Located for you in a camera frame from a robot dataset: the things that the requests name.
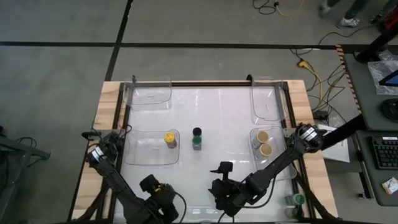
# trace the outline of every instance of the orange striped edge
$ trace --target orange striped edge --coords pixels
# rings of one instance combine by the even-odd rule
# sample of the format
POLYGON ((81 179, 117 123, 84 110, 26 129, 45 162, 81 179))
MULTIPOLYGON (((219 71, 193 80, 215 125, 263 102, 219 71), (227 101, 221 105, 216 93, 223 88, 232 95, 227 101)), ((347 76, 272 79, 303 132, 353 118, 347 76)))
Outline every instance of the orange striped edge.
POLYGON ((345 65, 345 61, 344 61, 344 52, 343 52, 343 49, 341 48, 341 45, 336 45, 336 50, 337 50, 338 58, 340 59, 341 64, 343 64, 342 67, 345 70, 345 75, 346 75, 346 79, 348 82, 348 86, 351 89, 351 93, 353 94, 356 108, 358 109, 358 113, 362 114, 361 107, 359 106, 358 99, 356 97, 355 90, 353 87, 353 82, 351 81, 351 78, 349 77, 349 74, 346 70, 346 65, 345 65))

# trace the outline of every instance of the keyboard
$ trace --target keyboard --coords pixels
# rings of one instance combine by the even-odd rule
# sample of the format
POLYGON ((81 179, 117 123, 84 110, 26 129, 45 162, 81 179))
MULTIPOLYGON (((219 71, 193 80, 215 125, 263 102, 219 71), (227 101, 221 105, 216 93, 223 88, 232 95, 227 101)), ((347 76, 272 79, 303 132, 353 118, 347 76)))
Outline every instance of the keyboard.
POLYGON ((369 137, 377 169, 398 170, 398 138, 369 137))

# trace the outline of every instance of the person's foot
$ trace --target person's foot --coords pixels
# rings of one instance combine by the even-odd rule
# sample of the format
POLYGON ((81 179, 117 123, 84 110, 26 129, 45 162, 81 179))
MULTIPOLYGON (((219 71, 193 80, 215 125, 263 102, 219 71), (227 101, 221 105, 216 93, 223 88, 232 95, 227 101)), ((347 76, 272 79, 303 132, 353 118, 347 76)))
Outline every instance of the person's foot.
POLYGON ((342 28, 354 28, 359 25, 359 19, 353 18, 353 19, 345 19, 342 18, 337 24, 337 28, 342 29, 342 28))
POLYGON ((326 1, 324 1, 320 6, 319 6, 319 16, 321 18, 326 17, 331 10, 331 7, 328 6, 326 1))
POLYGON ((378 15, 374 16, 374 17, 371 19, 371 24, 375 24, 375 23, 379 22, 379 20, 381 19, 381 17, 382 17, 382 14, 378 14, 378 15))

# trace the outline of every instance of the desk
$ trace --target desk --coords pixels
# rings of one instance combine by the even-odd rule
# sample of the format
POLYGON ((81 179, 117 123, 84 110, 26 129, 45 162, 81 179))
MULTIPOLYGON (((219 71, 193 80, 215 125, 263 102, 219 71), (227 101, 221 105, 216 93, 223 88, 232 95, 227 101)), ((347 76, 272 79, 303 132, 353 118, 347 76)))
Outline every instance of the desk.
MULTIPOLYGON (((288 84, 296 122, 314 124, 310 109, 310 103, 308 101, 307 92, 305 91, 304 82, 302 80, 291 80, 288 81, 288 84)), ((99 99, 94 128, 112 129, 112 127, 114 127, 113 120, 116 111, 116 102, 119 94, 119 87, 120 82, 104 83, 101 92, 101 98, 99 99)), ((122 123, 122 120, 124 118, 123 108, 125 108, 125 105, 122 105, 122 108, 120 110, 122 111, 119 117, 120 124, 122 123)), ((310 183, 311 189, 318 197, 319 201, 321 201, 321 203, 325 206, 325 208, 332 215, 337 217, 338 214, 335 206, 335 201, 331 191, 322 153, 317 152, 314 154, 306 154, 304 158, 308 181, 310 183)), ((102 177, 99 176, 94 169, 89 168, 88 164, 83 165, 84 167, 78 186, 75 204, 72 205, 72 218, 78 218, 81 214, 85 212, 86 208, 90 206, 91 202, 94 200, 101 188, 102 177)), ((105 208, 103 210, 103 217, 107 217, 108 215, 109 200, 110 197, 107 197, 105 208)))
POLYGON ((362 169, 361 181, 365 196, 372 198, 374 193, 378 204, 398 206, 398 195, 388 195, 381 187, 381 184, 391 177, 398 177, 398 170, 377 170, 371 155, 373 149, 369 147, 366 141, 366 138, 372 134, 397 136, 398 124, 385 118, 379 109, 379 105, 384 100, 396 98, 396 96, 377 95, 368 65, 357 62, 353 54, 345 55, 344 61, 348 71, 348 83, 360 115, 338 128, 336 132, 330 133, 332 141, 325 140, 325 142, 328 141, 328 143, 325 143, 325 148, 354 135, 357 142, 355 144, 356 150, 361 155, 359 157, 362 169))

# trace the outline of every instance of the wooden table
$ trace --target wooden table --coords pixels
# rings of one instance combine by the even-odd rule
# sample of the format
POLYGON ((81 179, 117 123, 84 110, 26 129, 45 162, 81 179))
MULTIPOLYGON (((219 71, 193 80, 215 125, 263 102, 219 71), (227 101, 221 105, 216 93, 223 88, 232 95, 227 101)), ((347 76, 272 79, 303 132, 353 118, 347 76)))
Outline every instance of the wooden table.
MULTIPOLYGON (((289 80, 290 98, 293 106, 296 123, 314 124, 310 103, 303 80, 289 80)), ((98 109, 95 117, 95 129, 112 129, 113 119, 116 111, 116 102, 119 94, 120 82, 105 82, 99 99, 98 109)), ((119 124, 124 118, 124 108, 122 105, 119 124)), ((308 153, 304 155, 305 167, 307 170, 310 188, 317 196, 325 208, 335 217, 338 216, 335 200, 331 191, 328 173, 326 172, 325 162, 322 152, 308 153)), ((86 208, 90 206, 94 198, 101 189, 102 177, 97 172, 88 167, 85 163, 80 179, 78 194, 73 209, 72 218, 78 218, 86 208)), ((110 201, 110 191, 106 199, 103 216, 107 217, 110 201)))

